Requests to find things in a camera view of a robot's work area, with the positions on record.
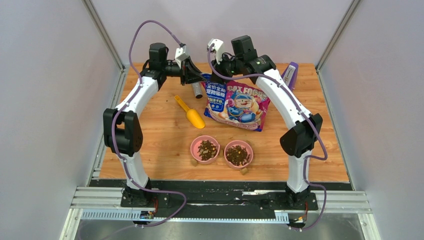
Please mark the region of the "yellow plastic scoop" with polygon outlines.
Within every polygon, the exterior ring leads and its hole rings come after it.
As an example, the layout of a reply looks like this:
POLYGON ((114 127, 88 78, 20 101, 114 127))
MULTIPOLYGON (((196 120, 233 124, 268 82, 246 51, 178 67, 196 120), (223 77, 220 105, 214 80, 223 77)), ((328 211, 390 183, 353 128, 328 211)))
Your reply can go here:
POLYGON ((197 129, 203 129, 206 124, 200 114, 193 108, 190 108, 178 95, 174 96, 175 101, 185 111, 187 120, 197 129))

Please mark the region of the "pink blue pet food bag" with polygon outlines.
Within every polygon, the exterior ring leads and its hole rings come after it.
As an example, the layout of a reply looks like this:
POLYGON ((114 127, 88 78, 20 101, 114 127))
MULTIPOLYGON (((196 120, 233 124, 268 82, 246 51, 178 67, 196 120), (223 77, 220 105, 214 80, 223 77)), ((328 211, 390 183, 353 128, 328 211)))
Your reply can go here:
POLYGON ((270 104, 268 96, 258 88, 237 81, 217 83, 211 74, 202 75, 206 92, 204 115, 219 123, 261 132, 270 104))

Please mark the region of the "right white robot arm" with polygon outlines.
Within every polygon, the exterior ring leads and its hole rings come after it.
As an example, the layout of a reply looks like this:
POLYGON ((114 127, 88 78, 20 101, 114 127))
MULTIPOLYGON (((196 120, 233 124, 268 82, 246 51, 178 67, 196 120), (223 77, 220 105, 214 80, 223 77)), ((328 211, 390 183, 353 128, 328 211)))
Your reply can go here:
POLYGON ((320 114, 312 114, 295 97, 267 55, 258 56, 250 36, 231 41, 233 56, 227 56, 222 40, 213 38, 207 53, 214 54, 210 67, 213 77, 228 82, 249 78, 262 90, 282 116, 288 131, 279 142, 288 155, 288 180, 284 194, 279 197, 285 205, 298 209, 311 195, 308 180, 309 159, 316 142, 322 143, 319 132, 323 123, 320 114))

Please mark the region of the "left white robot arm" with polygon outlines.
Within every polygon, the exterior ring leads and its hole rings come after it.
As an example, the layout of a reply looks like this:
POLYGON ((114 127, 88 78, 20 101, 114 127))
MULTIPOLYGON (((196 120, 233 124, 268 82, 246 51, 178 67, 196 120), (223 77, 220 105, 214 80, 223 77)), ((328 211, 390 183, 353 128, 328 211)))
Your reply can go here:
POLYGON ((139 116, 149 100, 161 89, 168 77, 179 77, 181 84, 203 81, 202 72, 194 65, 184 43, 179 44, 174 59, 168 59, 169 48, 161 42, 149 46, 149 58, 143 64, 137 82, 127 97, 115 108, 103 112, 104 144, 117 155, 126 176, 121 206, 149 206, 159 192, 142 164, 140 150, 143 133, 139 116))

